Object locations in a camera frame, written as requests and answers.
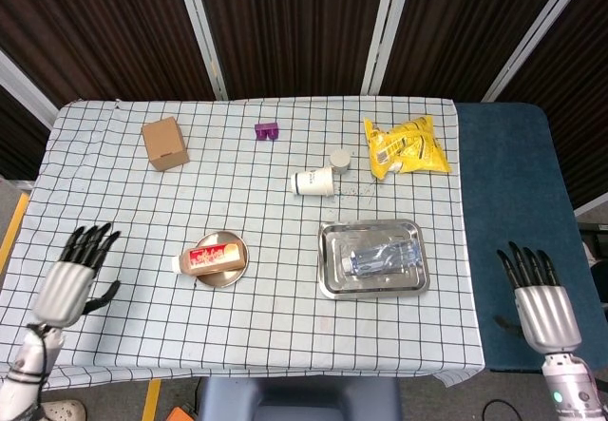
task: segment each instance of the grid pattern tablecloth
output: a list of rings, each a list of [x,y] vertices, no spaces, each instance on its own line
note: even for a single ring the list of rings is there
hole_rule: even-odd
[[[364,117],[388,128],[434,116],[450,175],[371,176]],[[142,124],[174,115],[190,163],[157,172]],[[275,142],[254,124],[277,121]],[[332,198],[296,197],[289,175],[343,146],[351,170]],[[321,221],[407,218],[422,228],[430,289],[420,297],[333,301],[316,284]],[[88,386],[195,374],[435,373],[452,384],[484,365],[462,216],[451,101],[340,97],[227,103],[76,102],[61,109],[0,294],[0,371],[69,234],[113,221],[123,236],[94,284],[119,278],[104,308],[65,331],[48,384]],[[217,230],[242,235],[245,276],[213,290],[170,258]]]

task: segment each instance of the small cup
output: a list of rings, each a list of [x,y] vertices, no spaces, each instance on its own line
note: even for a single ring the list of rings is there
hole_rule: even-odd
[[[344,174],[351,165],[351,154],[343,148],[334,150],[330,155],[330,164],[336,174]]]
[[[316,171],[298,172],[292,175],[292,191],[295,195],[333,196],[333,171],[330,166]]]

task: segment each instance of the table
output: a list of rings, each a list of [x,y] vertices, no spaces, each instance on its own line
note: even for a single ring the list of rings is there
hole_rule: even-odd
[[[389,127],[434,116],[453,172],[375,182],[361,121]],[[159,173],[141,126],[175,115],[191,162]],[[253,126],[278,121],[279,139]],[[333,198],[295,197],[289,174],[354,155]],[[431,289],[420,297],[333,301],[316,286],[321,221],[412,218]],[[0,294],[0,361],[16,353],[28,308],[68,234],[113,221],[123,231],[94,286],[123,286],[109,308],[66,331],[52,388],[194,374],[433,373],[447,384],[484,366],[460,195],[458,116],[449,100],[297,98],[229,103],[76,102],[61,109]],[[250,252],[245,276],[211,290],[169,258],[219,229]]]
[[[547,118],[535,105],[456,105],[460,116],[463,208],[485,365],[537,371],[541,355],[494,321],[519,322],[496,257],[509,240],[545,250],[568,290],[582,345],[594,370],[608,367],[608,324],[582,250]]]

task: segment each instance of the white paper cup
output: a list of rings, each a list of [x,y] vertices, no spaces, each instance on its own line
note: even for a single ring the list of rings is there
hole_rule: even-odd
[[[298,172],[292,175],[292,191],[295,195],[333,196],[332,167],[316,171]]]

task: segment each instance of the metal tray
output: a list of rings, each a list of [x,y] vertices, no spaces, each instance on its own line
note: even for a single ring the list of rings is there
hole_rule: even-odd
[[[397,240],[415,239],[421,263],[415,270],[374,277],[345,276],[342,258],[351,251]],[[331,299],[418,296],[428,289],[428,265],[422,233],[411,220],[361,220],[321,223],[318,281]]]

